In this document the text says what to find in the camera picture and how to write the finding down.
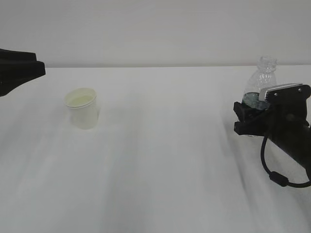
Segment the plastic bottle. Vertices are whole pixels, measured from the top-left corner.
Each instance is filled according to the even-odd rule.
[[[269,103],[259,101],[259,93],[262,88],[276,85],[276,59],[270,56],[263,56],[257,63],[258,70],[248,80],[243,103],[251,108],[263,110],[269,107]]]

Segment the cable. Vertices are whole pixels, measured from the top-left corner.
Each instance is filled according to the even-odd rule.
[[[311,186],[311,181],[308,181],[305,183],[292,183],[292,182],[289,182],[287,177],[281,175],[280,173],[278,173],[276,171],[270,171],[269,170],[269,168],[266,164],[265,158],[264,158],[264,151],[266,148],[267,140],[268,140],[268,137],[270,135],[271,129],[272,129],[272,127],[270,127],[270,129],[266,132],[266,134],[263,138],[261,150],[260,150],[261,163],[262,163],[262,166],[265,169],[265,171],[268,173],[269,178],[272,181],[274,181],[275,183],[281,185],[282,187],[290,186],[290,187],[294,187],[294,188],[306,188],[306,187]]]

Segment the white paper cup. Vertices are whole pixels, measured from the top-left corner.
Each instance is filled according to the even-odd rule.
[[[71,113],[72,123],[80,129],[93,128],[98,121],[96,92],[91,88],[79,88],[65,96],[65,104]]]

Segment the table surface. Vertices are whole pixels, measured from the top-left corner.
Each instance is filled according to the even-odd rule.
[[[233,132],[255,69],[47,68],[1,97],[0,232],[310,232],[309,189],[272,183],[262,138]],[[310,74],[276,71],[278,83]],[[97,92],[92,130],[72,126],[63,103],[78,87]],[[291,181],[306,179],[272,143],[267,153]]]

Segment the robotic arm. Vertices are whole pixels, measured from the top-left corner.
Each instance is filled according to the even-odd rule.
[[[44,63],[36,60],[35,53],[0,49],[0,96],[43,75]]]
[[[262,165],[270,179],[283,187],[309,187],[311,182],[291,183],[287,177],[270,171],[264,158],[265,145],[269,138],[304,167],[311,180],[311,129],[306,121],[306,100],[310,95],[310,86],[293,83],[262,89],[259,100],[270,103],[265,110],[234,103],[234,111],[239,118],[234,124],[234,131],[238,135],[264,136],[260,152]]]

